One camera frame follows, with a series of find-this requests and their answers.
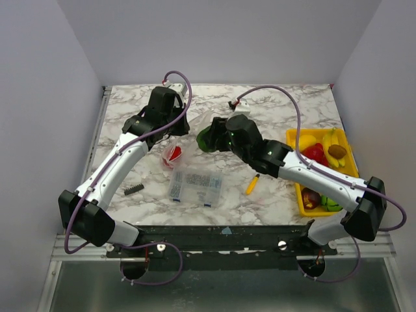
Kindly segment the large green pepper toy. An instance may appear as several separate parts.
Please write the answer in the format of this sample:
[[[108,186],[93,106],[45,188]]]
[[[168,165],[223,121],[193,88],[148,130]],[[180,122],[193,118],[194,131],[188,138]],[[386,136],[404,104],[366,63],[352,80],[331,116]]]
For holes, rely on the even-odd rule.
[[[206,127],[196,137],[196,142],[200,150],[204,153],[213,153],[216,151],[215,143],[211,142],[211,126]]]

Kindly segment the clear zip top bag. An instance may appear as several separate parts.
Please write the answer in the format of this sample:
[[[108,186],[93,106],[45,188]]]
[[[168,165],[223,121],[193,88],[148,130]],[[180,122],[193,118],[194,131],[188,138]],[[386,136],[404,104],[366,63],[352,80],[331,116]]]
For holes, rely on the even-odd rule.
[[[180,146],[182,149],[182,156],[180,161],[176,164],[175,167],[186,165],[189,161],[191,156],[196,152],[198,149],[198,144],[196,142],[196,137],[200,131],[205,129],[211,124],[211,118],[213,116],[214,111],[209,109],[208,111],[199,114],[197,117],[193,118],[188,124],[190,125],[190,131],[185,136],[178,136],[171,143],[167,145],[169,146]],[[164,170],[173,170],[174,168],[167,168],[162,164],[162,159],[160,157],[160,163]]]

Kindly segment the red bell pepper toy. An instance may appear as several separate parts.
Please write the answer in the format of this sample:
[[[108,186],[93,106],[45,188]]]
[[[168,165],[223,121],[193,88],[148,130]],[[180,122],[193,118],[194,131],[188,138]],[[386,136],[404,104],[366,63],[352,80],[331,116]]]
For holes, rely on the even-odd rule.
[[[180,146],[169,146],[161,155],[162,164],[167,168],[174,168],[180,161],[181,156],[182,149]]]

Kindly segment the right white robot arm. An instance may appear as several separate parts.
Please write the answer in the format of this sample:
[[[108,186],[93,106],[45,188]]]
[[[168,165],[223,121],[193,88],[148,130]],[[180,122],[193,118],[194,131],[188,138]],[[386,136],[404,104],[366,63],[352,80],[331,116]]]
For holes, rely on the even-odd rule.
[[[255,122],[243,114],[214,118],[198,141],[207,152],[231,151],[257,173],[298,183],[342,207],[331,217],[307,224],[299,238],[305,254],[315,254],[330,241],[347,236],[367,242],[375,239],[387,207],[381,179],[343,175],[306,159],[282,142],[264,139]]]

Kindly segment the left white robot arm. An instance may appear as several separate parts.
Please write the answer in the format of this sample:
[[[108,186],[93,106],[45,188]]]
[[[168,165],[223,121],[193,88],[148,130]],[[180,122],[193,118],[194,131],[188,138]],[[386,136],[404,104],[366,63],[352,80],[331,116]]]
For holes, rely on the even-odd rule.
[[[75,191],[64,190],[58,198],[62,225],[94,246],[122,245],[131,257],[143,252],[144,241],[137,227],[114,220],[106,210],[134,165],[165,135],[189,132],[186,117],[187,93],[184,83],[155,87],[148,104],[127,119],[122,132],[97,170]]]

